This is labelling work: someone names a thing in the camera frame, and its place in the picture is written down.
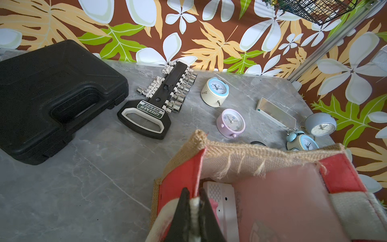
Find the floral wallpaper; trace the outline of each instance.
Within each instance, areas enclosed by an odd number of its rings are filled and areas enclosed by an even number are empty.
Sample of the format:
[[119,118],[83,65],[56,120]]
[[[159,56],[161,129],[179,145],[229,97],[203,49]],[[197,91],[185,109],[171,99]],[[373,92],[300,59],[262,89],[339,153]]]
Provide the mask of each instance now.
[[[387,44],[386,11],[384,2],[293,83],[314,112],[336,119],[332,139],[345,145],[382,204],[387,202],[387,72],[371,59]],[[292,61],[303,58],[300,52]]]
[[0,47],[73,39],[104,59],[180,58],[197,69],[263,76],[288,77],[341,24],[318,26],[262,0],[0,1]]

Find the pink booklet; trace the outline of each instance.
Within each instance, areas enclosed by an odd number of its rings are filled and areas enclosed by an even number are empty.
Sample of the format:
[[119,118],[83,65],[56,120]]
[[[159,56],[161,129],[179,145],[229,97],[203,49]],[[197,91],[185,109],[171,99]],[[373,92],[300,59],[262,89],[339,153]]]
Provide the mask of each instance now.
[[232,185],[241,242],[350,241],[314,164]]

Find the greener label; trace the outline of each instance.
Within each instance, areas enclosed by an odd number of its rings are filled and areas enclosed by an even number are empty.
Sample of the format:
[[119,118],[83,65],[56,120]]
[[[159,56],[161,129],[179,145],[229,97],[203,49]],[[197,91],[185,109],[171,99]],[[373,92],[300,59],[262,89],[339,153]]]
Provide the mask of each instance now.
[[161,119],[164,116],[165,111],[153,106],[152,104],[146,102],[146,101],[141,101],[137,105],[137,109],[143,111],[144,113],[147,113],[155,118]]

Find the gray marble table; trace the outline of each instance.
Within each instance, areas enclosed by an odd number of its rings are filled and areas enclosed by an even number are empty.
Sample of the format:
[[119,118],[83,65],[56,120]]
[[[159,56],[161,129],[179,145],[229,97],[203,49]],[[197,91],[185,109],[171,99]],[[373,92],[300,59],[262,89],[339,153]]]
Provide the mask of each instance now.
[[[161,76],[161,67],[107,61],[129,82],[127,100],[141,99],[136,88]],[[230,86],[223,105],[206,105],[200,91],[210,77]],[[148,233],[153,180],[196,129],[222,142],[261,141],[285,150],[286,131],[256,112],[264,97],[300,121],[312,114],[285,79],[199,72],[182,111],[171,113],[164,140],[144,137],[124,126],[117,111],[105,110],[77,131],[73,141],[46,162],[31,166],[0,150],[0,241],[128,242]],[[244,133],[223,137],[216,119],[226,108],[241,113]],[[333,144],[330,137],[317,139]]]

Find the socket set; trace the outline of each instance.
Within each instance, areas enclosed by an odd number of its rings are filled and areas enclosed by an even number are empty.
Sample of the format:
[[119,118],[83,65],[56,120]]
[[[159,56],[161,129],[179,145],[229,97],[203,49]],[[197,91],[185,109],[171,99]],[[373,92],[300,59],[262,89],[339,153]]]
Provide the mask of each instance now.
[[[162,73],[166,76],[157,76],[147,88],[137,88],[137,92],[148,100],[128,101],[117,113],[118,119],[127,127],[153,139],[164,139],[171,126],[168,114],[180,112],[197,76],[180,61],[168,62]],[[133,113],[154,123],[157,129],[143,126],[143,121],[132,118]]]

